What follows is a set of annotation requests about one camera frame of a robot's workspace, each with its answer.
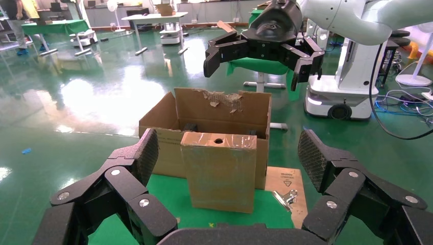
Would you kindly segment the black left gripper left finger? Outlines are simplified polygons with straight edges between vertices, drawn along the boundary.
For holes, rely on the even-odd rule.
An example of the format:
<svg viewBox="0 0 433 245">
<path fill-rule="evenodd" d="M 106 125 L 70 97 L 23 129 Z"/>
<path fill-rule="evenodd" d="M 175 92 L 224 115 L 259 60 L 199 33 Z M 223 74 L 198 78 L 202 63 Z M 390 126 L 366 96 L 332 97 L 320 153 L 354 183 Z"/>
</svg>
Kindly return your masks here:
<svg viewBox="0 0 433 245">
<path fill-rule="evenodd" d="M 89 235 L 112 215 L 139 244 L 159 243 L 178 226 L 147 189 L 158 153 L 157 132 L 147 129 L 138 143 L 114 150 L 97 171 L 59 190 L 33 244 L 88 244 Z"/>
</svg>

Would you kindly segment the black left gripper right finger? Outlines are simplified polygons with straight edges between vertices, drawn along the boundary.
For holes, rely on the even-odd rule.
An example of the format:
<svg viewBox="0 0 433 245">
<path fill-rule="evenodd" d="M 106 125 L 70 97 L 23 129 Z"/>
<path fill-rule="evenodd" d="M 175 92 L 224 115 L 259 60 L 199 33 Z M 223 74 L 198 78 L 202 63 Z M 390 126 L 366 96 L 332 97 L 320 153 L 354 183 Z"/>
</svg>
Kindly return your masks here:
<svg viewBox="0 0 433 245">
<path fill-rule="evenodd" d="M 349 151 L 302 131 L 298 157 L 322 197 L 302 229 L 334 244 L 350 217 L 360 219 L 384 244 L 432 244 L 432 213 L 419 196 L 369 172 Z"/>
</svg>

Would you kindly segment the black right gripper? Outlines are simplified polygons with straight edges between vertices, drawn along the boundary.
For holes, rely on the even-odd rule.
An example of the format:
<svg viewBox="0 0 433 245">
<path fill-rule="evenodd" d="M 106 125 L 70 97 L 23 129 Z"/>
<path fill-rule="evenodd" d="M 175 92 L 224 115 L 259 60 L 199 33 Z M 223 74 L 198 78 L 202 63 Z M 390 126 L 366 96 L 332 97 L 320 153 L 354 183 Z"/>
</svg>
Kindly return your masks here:
<svg viewBox="0 0 433 245">
<path fill-rule="evenodd" d="M 293 71 L 291 91 L 295 91 L 299 83 L 308 82 L 312 75 L 318 74 L 320 78 L 324 51 L 310 37 L 304 37 L 295 45 L 302 22 L 296 1 L 283 4 L 272 1 L 242 32 L 242 39 L 232 31 L 208 41 L 204 76 L 210 78 L 224 62 L 245 57 L 277 61 L 284 54 L 282 64 Z"/>
</svg>

